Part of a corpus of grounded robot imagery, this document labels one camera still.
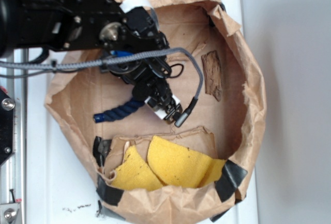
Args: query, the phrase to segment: screw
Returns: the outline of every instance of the screw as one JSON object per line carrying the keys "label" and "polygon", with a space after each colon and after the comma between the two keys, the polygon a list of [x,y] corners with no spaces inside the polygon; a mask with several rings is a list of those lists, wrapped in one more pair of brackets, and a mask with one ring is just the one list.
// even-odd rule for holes
{"label": "screw", "polygon": [[9,209],[7,209],[5,212],[4,212],[4,215],[5,215],[5,219],[9,222],[9,221],[11,221],[11,222],[13,222],[14,220],[15,220],[15,218],[16,218],[16,211],[15,210],[13,210],[12,208],[9,208]]}
{"label": "screw", "polygon": [[77,24],[80,24],[82,22],[82,18],[80,18],[79,16],[76,16],[74,18],[74,21],[77,23]]}
{"label": "screw", "polygon": [[70,43],[68,43],[68,42],[64,43],[63,47],[64,47],[65,49],[68,49],[68,48],[70,47]]}
{"label": "screw", "polygon": [[15,102],[10,98],[6,98],[2,101],[1,106],[4,110],[10,111],[15,108]]}
{"label": "screw", "polygon": [[6,148],[5,148],[5,153],[10,153],[10,152],[11,152],[10,147],[6,147]]}

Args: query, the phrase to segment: blue rope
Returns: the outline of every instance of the blue rope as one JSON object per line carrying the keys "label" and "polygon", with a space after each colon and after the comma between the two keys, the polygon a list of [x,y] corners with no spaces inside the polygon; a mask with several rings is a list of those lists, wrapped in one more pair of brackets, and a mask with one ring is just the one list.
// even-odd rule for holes
{"label": "blue rope", "polygon": [[138,108],[144,105],[145,103],[143,101],[137,101],[132,98],[124,105],[118,106],[117,108],[111,110],[106,110],[100,114],[95,114],[93,118],[95,123],[119,121],[134,113],[138,110]]}

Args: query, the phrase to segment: yellow sponge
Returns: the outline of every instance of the yellow sponge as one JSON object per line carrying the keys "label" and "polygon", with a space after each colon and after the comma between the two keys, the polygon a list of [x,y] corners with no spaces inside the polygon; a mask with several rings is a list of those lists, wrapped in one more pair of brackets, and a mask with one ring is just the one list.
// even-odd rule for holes
{"label": "yellow sponge", "polygon": [[205,186],[220,179],[225,160],[209,156],[153,136],[147,162],[167,185],[186,188]]}
{"label": "yellow sponge", "polygon": [[163,186],[148,164],[139,155],[135,146],[130,146],[127,149],[124,161],[122,165],[115,169],[116,178],[112,186],[123,190],[144,188],[148,191],[156,190]]}

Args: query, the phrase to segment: black tape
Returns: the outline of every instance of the black tape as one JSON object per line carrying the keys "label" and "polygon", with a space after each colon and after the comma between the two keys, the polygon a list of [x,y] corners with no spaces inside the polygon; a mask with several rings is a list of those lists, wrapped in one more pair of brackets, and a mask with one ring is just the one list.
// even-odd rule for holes
{"label": "black tape", "polygon": [[108,186],[103,178],[99,175],[97,193],[102,201],[109,205],[117,206],[122,198],[124,190]]}
{"label": "black tape", "polygon": [[221,9],[222,9],[223,11],[225,11],[225,12],[227,11],[226,8],[225,8],[224,3],[220,3],[219,6],[221,7]]}
{"label": "black tape", "polygon": [[118,213],[115,213],[114,211],[106,208],[106,207],[102,207],[101,206],[101,209],[99,210],[100,211],[100,214],[102,215],[106,215],[106,216],[109,216],[109,217],[112,217],[114,219],[118,219],[118,220],[123,220],[125,221],[125,218],[122,217],[121,215],[119,215]]}
{"label": "black tape", "polygon": [[[215,189],[217,194],[222,202],[228,200],[238,189],[245,176],[247,175],[247,171],[241,168],[239,165],[234,162],[228,160],[223,169],[221,178],[215,183]],[[212,222],[217,221],[221,218],[227,211],[215,215],[210,218]]]}
{"label": "black tape", "polygon": [[101,137],[95,137],[93,144],[93,156],[97,160],[98,166],[104,166],[104,161],[110,151],[111,143],[112,140],[102,140]]}
{"label": "black tape", "polygon": [[102,138],[101,137],[95,137],[94,144],[93,144],[93,156],[97,160],[98,166],[101,167],[102,163],[102,154],[98,152],[98,147],[100,145]]}
{"label": "black tape", "polygon": [[215,216],[211,217],[210,220],[211,220],[212,222],[217,221],[217,220],[220,219],[223,215],[225,215],[225,214],[227,213],[227,211],[224,211],[223,213],[220,213],[220,214],[218,214],[218,215],[215,215]]}

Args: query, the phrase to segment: brown paper bag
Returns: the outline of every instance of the brown paper bag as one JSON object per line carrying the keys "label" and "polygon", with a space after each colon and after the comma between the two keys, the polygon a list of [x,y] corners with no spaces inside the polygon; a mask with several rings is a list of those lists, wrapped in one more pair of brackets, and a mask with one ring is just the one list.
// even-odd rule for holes
{"label": "brown paper bag", "polygon": [[[246,196],[265,128],[264,80],[240,25],[222,10],[220,0],[149,1],[170,47],[187,49],[204,70],[205,85],[198,104],[182,127],[168,125],[146,106],[124,120],[95,124],[95,113],[123,104],[132,90],[132,85],[110,73],[101,74],[98,68],[56,75],[46,96],[46,108],[94,180],[105,207],[134,223],[196,223],[223,213]],[[98,50],[70,52],[64,63],[93,60],[99,55]],[[181,54],[168,56],[167,62],[185,65],[183,74],[169,84],[186,108],[198,76]],[[138,151],[145,157],[148,137],[155,134],[228,159],[221,179],[197,189],[165,186],[148,192],[112,188],[108,174],[121,164],[123,141],[139,144]],[[95,136],[113,139],[104,168],[92,153]],[[237,169],[244,176],[231,182],[227,174]]]}

